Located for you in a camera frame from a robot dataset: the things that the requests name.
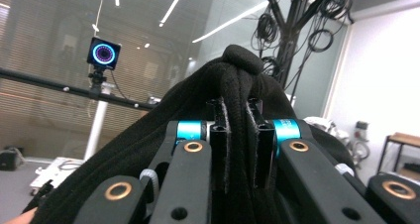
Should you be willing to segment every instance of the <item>metal pole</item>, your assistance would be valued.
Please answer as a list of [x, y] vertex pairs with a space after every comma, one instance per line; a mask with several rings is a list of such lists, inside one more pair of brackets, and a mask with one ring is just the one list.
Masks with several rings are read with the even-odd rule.
[[[114, 85], [106, 82], [102, 83], [102, 93], [110, 94], [111, 87], [114, 87]], [[89, 140], [87, 142], [86, 152], [84, 153], [85, 161], [89, 160], [89, 158], [91, 158], [96, 153], [96, 148], [98, 147], [99, 138], [101, 136], [107, 107], [108, 102], [98, 102], [95, 118], [93, 120], [92, 128], [90, 130]]]
[[[55, 91], [61, 91], [77, 96], [86, 97], [92, 99], [90, 91], [87, 89], [82, 89], [78, 87], [69, 86], [66, 84], [54, 82], [51, 80], [46, 80], [41, 77], [36, 77], [32, 75], [25, 74], [23, 72], [14, 71], [11, 69], [1, 68], [0, 67], [0, 78], [5, 78], [17, 82], [27, 83], [31, 85], [35, 85], [38, 87], [48, 88]], [[110, 94], [100, 93], [97, 97], [94, 98], [95, 100], [106, 101], [115, 105], [151, 111], [156, 107], [156, 105], [148, 104], [148, 103], [141, 103], [125, 98], [116, 97]]]

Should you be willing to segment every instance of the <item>black mechanical arm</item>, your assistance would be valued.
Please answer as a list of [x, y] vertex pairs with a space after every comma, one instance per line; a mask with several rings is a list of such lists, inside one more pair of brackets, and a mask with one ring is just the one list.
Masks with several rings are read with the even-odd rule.
[[[211, 100], [208, 121], [169, 122], [149, 168], [139, 178], [119, 175], [102, 182], [74, 223], [213, 223], [218, 213], [212, 192], [229, 189], [231, 132], [223, 107], [222, 100]], [[284, 223], [420, 220], [418, 185], [383, 174], [361, 187], [349, 168], [317, 144], [305, 122], [267, 121], [261, 110], [260, 101], [249, 100], [249, 186], [275, 186]]]

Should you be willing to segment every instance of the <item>black box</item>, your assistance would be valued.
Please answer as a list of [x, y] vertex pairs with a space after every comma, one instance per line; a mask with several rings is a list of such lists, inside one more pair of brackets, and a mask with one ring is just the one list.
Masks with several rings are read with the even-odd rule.
[[0, 170], [13, 171], [18, 167], [18, 154], [15, 151], [0, 152]]

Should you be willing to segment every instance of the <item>white wall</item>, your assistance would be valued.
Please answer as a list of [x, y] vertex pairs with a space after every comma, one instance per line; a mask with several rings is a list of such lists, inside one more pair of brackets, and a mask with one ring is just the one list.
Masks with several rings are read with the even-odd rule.
[[387, 135], [420, 136], [420, 7], [357, 21], [348, 38], [325, 116], [348, 132], [369, 122], [371, 154], [360, 170], [366, 182]]

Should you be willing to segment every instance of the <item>floor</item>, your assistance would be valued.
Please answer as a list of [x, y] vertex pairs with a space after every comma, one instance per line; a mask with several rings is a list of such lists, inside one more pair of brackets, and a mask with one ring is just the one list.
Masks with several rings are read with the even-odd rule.
[[35, 170], [49, 164], [27, 162], [14, 171], [0, 170], [0, 223], [20, 215], [32, 200], [31, 182], [38, 176]]

